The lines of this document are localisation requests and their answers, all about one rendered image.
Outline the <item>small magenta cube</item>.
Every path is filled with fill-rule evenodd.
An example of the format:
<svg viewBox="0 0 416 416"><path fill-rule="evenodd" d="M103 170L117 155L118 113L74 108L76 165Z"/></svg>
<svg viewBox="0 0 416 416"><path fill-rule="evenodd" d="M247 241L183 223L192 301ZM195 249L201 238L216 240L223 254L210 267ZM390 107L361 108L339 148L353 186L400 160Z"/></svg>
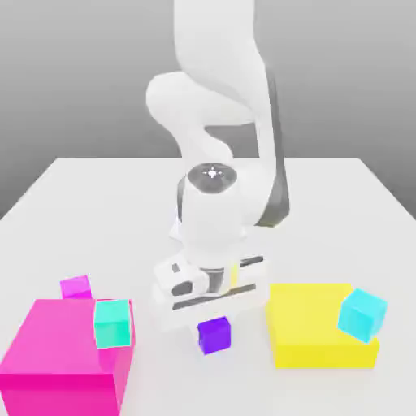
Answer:
<svg viewBox="0 0 416 416"><path fill-rule="evenodd" d="M63 299L92 299L92 291L87 275L62 279L60 282Z"/></svg>

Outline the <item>small purple cube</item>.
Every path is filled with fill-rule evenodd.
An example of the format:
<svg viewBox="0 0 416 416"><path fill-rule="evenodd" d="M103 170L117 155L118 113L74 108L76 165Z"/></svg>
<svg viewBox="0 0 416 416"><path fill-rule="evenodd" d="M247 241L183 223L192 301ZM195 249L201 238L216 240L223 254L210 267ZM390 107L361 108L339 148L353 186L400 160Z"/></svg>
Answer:
<svg viewBox="0 0 416 416"><path fill-rule="evenodd" d="M225 316L199 323L197 330L198 343L205 355L231 346L231 325Z"/></svg>

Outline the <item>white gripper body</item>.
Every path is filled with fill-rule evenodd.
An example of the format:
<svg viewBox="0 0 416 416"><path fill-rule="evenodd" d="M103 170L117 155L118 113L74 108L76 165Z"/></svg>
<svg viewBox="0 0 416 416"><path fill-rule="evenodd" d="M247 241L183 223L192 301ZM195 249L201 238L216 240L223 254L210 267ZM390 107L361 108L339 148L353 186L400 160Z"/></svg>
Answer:
<svg viewBox="0 0 416 416"><path fill-rule="evenodd" d="M233 319L268 299L267 261L260 255L241 259L232 270L201 270L178 253L154 268L153 313L165 331L223 316Z"/></svg>

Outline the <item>large yellow box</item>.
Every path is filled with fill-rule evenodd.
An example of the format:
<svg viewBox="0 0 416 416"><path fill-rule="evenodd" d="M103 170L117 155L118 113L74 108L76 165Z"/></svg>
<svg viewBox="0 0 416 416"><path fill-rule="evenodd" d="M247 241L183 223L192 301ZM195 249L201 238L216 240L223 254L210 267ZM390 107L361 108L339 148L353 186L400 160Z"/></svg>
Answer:
<svg viewBox="0 0 416 416"><path fill-rule="evenodd" d="M350 284L271 284L266 322L278 369L370 369L379 342L366 344L338 328Z"/></svg>

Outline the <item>large pink box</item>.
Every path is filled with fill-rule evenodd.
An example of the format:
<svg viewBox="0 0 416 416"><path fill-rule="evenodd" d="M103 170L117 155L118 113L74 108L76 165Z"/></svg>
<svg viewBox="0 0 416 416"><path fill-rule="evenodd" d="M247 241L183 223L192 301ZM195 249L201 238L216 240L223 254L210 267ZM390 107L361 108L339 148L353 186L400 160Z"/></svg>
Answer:
<svg viewBox="0 0 416 416"><path fill-rule="evenodd" d="M7 416L120 416L135 347L99 349L95 299L37 299L0 362Z"/></svg>

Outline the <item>small cyan cube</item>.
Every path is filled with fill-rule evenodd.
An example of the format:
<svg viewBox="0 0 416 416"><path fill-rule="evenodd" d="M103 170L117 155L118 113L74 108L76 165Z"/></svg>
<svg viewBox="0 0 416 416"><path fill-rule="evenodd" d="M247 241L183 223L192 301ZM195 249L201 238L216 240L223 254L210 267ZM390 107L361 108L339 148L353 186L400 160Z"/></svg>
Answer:
<svg viewBox="0 0 416 416"><path fill-rule="evenodd" d="M341 302L337 327L369 344L383 326L387 308L384 299L355 288Z"/></svg>

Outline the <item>small teal cube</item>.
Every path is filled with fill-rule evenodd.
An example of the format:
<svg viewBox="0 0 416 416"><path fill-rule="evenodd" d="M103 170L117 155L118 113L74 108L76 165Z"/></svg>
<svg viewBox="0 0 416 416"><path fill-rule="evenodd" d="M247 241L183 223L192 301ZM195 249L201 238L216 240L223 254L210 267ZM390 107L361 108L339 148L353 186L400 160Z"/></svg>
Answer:
<svg viewBox="0 0 416 416"><path fill-rule="evenodd" d="M127 347L132 342L131 310L128 299L98 300L93 329L99 349Z"/></svg>

